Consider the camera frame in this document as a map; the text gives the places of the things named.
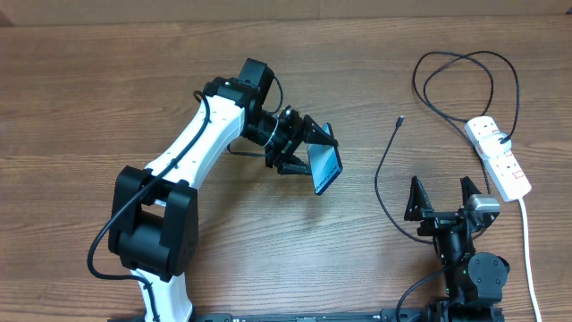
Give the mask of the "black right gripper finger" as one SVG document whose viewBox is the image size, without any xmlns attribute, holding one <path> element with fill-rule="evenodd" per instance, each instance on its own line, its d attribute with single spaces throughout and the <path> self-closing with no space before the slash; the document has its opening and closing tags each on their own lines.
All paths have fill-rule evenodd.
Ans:
<svg viewBox="0 0 572 322">
<path fill-rule="evenodd" d="M 411 178 L 404 219 L 406 221 L 422 221 L 430 213 L 433 213 L 433 206 L 425 188 L 421 180 L 417 176 L 413 176 Z"/>
<path fill-rule="evenodd" d="M 468 202 L 471 196 L 475 194 L 481 194 L 481 192 L 478 190 L 478 188 L 475 186 L 473 181 L 468 176 L 461 178 L 460 184 L 461 184 L 462 199 L 464 204 Z"/>
</svg>

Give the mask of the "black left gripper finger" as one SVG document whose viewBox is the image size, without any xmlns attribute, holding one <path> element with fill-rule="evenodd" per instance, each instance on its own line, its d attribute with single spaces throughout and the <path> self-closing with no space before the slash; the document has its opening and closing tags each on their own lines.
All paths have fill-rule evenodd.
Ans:
<svg viewBox="0 0 572 322">
<path fill-rule="evenodd" d="M 303 123 L 303 141 L 305 143 L 333 147 L 339 145 L 338 141 L 331 134 L 323 130 L 311 116 L 305 115 Z"/>
<path fill-rule="evenodd" d="M 283 157 L 277 163 L 277 172 L 281 175 L 299 174 L 310 175 L 311 168 L 304 161 L 296 156 Z"/>
</svg>

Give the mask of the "Samsung Galaxy smartphone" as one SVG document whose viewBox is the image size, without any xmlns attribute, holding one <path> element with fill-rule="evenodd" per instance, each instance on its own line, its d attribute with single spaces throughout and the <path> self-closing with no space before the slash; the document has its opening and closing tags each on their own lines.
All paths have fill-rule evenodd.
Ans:
<svg viewBox="0 0 572 322">
<path fill-rule="evenodd" d="M 321 128 L 333 136 L 329 123 L 325 123 Z M 343 170 L 339 148 L 307 144 L 307 153 L 315 194 L 322 195 Z"/>
</svg>

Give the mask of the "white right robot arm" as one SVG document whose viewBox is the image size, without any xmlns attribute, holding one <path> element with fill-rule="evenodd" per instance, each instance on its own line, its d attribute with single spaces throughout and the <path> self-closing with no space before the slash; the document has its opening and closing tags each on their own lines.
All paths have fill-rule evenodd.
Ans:
<svg viewBox="0 0 572 322">
<path fill-rule="evenodd" d="M 469 177 L 460 180 L 463 204 L 456 211 L 433 208 L 420 179 L 411 179 L 404 219 L 418 222 L 419 236 L 432 239 L 442 268 L 409 287 L 394 311 L 397 321 L 502 321 L 502 300 L 510 266 L 504 258 L 475 250 L 473 235 L 486 230 L 500 214 L 500 202 L 480 192 Z M 419 309 L 405 309 L 403 302 L 419 286 L 444 278 L 446 295 Z"/>
</svg>

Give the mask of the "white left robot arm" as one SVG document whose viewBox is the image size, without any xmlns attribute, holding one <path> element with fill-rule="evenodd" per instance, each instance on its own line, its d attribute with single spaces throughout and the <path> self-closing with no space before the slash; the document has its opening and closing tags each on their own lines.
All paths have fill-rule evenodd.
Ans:
<svg viewBox="0 0 572 322">
<path fill-rule="evenodd" d="M 194 91 L 197 113 L 165 152 L 118 174 L 112 214 L 89 247 L 87 267 L 98 279 L 138 283 L 145 305 L 140 321 L 193 319 L 185 271 L 198 245 L 198 191 L 236 139 L 262 147 L 259 156 L 278 174 L 310 176 L 317 195 L 341 174 L 329 123 L 290 106 L 265 110 L 278 82 L 267 64 L 247 59 L 238 77 L 217 77 Z"/>
</svg>

